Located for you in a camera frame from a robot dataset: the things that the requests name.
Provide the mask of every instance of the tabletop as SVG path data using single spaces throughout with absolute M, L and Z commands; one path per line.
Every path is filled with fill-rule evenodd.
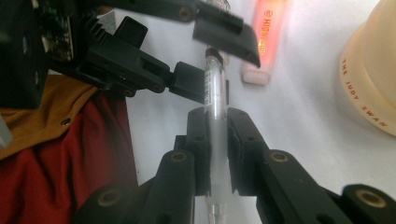
M 246 111 L 269 148 L 291 153 L 324 188 L 341 193 L 362 183 L 396 199 L 396 137 L 361 117 L 348 101 L 338 75 L 348 39 L 367 20 L 377 0 L 294 0 L 284 25 L 275 70 L 266 86 L 241 78 L 241 60 L 226 67 L 230 104 Z M 230 0 L 231 12 L 252 23 L 256 0 Z M 159 20 L 123 10 L 148 27 L 142 50 L 167 63 L 205 67 L 205 44 L 192 40 L 193 23 Z M 139 91 L 128 99 L 128 114 L 139 183 L 155 176 L 175 136 L 186 134 L 187 114 L 202 105 L 168 91 Z M 228 223 L 260 223 L 255 198 L 234 195 Z M 195 223 L 207 223 L 197 198 Z

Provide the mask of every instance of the cream-colored round container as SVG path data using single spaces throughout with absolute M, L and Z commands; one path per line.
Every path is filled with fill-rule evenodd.
M 349 39 L 339 72 L 358 111 L 376 127 L 396 135 L 395 0 L 381 0 Z

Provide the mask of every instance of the red cloth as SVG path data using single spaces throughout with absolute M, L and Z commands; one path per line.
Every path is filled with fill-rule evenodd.
M 109 183 L 137 186 L 124 99 L 99 93 L 67 133 L 0 161 L 0 223 L 70 223 Z

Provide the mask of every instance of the mustard yellow fabric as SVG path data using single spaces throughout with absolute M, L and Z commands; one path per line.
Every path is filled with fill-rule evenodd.
M 12 143 L 0 149 L 0 160 L 24 148 L 60 137 L 97 91 L 95 87 L 71 77 L 49 75 L 38 109 L 0 108 L 0 114 L 13 135 Z

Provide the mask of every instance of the orange highlighter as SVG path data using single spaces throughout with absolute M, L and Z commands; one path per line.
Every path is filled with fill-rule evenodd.
M 256 32 L 261 67 L 242 65 L 242 79 L 247 83 L 268 83 L 276 62 L 277 46 L 290 0 L 257 0 L 253 29 Z

